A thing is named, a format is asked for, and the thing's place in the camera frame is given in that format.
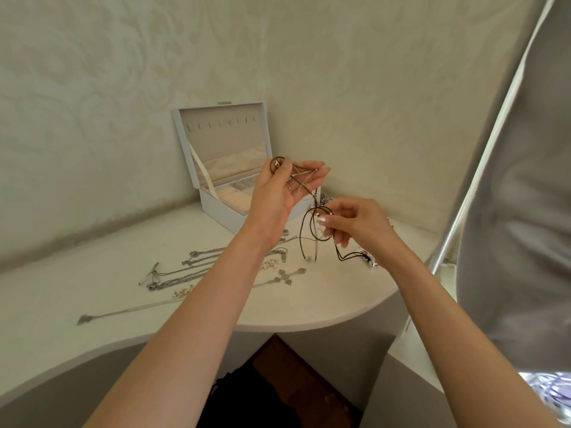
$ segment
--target gray fabric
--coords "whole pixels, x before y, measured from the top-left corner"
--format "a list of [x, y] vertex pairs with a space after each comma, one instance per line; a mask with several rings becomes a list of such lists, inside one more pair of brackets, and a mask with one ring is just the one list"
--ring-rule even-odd
[[460, 243], [458, 302], [520, 371], [571, 372], [571, 0], [532, 43]]

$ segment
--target hand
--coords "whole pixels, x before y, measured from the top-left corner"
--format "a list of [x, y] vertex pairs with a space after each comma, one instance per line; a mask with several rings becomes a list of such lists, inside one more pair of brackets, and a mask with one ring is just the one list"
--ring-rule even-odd
[[375, 200], [359, 198], [336, 198], [327, 204], [334, 215], [324, 215], [316, 222], [325, 226], [325, 235], [333, 235], [335, 244], [346, 248], [351, 237], [363, 249], [372, 253], [377, 262], [387, 267], [390, 257], [405, 246], [391, 227], [387, 216]]
[[268, 159], [261, 169], [253, 190], [250, 213], [243, 228], [253, 229], [260, 234], [267, 249], [271, 249], [279, 242], [282, 231], [286, 225], [291, 209], [306, 195], [299, 184], [290, 180], [293, 165], [304, 169], [317, 169], [313, 174], [297, 176], [300, 182], [305, 182], [310, 191], [314, 191], [325, 181], [330, 168], [324, 168], [323, 162], [305, 161], [292, 162], [285, 158], [280, 168], [272, 174], [269, 169], [271, 159]]

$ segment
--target black cord necklace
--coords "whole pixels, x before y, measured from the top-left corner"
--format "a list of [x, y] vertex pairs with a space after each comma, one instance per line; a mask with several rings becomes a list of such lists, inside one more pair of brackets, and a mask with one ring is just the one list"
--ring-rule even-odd
[[[283, 161], [285, 160], [284, 157], [282, 156], [276, 156], [275, 158], [272, 159], [272, 161], [269, 164], [269, 170], [272, 172], [272, 174], [275, 174], [275, 172], [277, 171], [277, 169], [282, 166]], [[315, 216], [318, 210], [321, 210], [322, 212], [327, 213], [328, 215], [332, 215], [333, 214], [333, 210], [331, 210], [330, 208], [328, 208], [325, 205], [321, 205], [319, 204], [319, 200], [317, 198], [317, 195], [314, 194], [313, 192], [311, 192], [307, 186], [305, 186], [305, 181], [304, 182], [300, 182], [298, 179], [296, 179], [295, 176], [300, 175], [302, 173], [307, 173], [309, 172], [316, 172], [317, 170], [315, 168], [304, 168], [302, 166], [297, 166], [294, 165], [293, 171], [295, 171], [295, 174], [291, 174], [290, 179], [293, 179], [296, 181], [296, 183], [300, 186], [300, 188], [304, 188], [308, 194], [310, 194], [313, 198], [313, 207], [310, 208], [309, 210], [306, 211], [306, 213], [303, 215], [303, 219], [302, 219], [302, 224], [299, 228], [299, 249], [302, 252], [302, 256], [303, 259], [307, 259], [305, 256], [305, 253], [303, 251], [303, 245], [302, 245], [302, 238], [306, 238], [306, 237], [302, 237], [302, 231], [303, 231], [303, 225], [305, 223], [305, 218], [307, 217], [307, 215], [311, 214], [310, 216], [310, 232], [311, 235], [313, 236], [313, 239], [315, 241], [319, 241], [319, 242], [327, 242], [328, 240], [332, 239], [335, 236], [335, 229], [333, 229], [333, 233], [331, 236], [327, 236], [325, 238], [321, 238], [316, 234], [316, 229], [317, 226], [315, 224]], [[367, 261], [370, 261], [371, 258], [362, 253], [362, 252], [358, 252], [358, 251], [353, 251], [353, 252], [349, 252], [345, 255], [341, 255], [341, 253], [339, 252], [339, 248], [337, 247], [337, 244], [335, 245], [335, 252], [337, 252], [337, 258], [339, 259], [339, 261], [345, 261], [348, 259], [354, 259], [357, 257], [360, 258], [365, 258]], [[315, 253], [315, 261], [317, 261], [317, 252]]]

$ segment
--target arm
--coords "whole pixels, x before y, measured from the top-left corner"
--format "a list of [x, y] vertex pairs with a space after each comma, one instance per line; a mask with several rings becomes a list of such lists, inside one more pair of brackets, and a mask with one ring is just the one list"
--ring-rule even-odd
[[559, 427], [554, 415], [391, 228], [373, 200], [336, 199], [319, 218], [343, 246], [353, 237], [398, 285], [454, 419], [462, 428]]
[[[308, 180], [312, 189], [329, 172], [322, 162], [300, 165], [320, 168]], [[196, 425], [261, 262], [304, 196], [293, 189], [295, 182], [288, 182], [291, 171], [286, 159], [272, 176], [266, 162], [242, 229], [121, 375], [85, 428]]]

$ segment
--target forearm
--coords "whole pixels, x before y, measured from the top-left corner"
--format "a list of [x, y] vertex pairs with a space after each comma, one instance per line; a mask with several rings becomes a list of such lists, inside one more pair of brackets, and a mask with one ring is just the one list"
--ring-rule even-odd
[[558, 427], [553, 414], [420, 259], [404, 244], [390, 258], [387, 269], [459, 427]]
[[266, 248], [245, 225], [85, 426], [194, 426]]

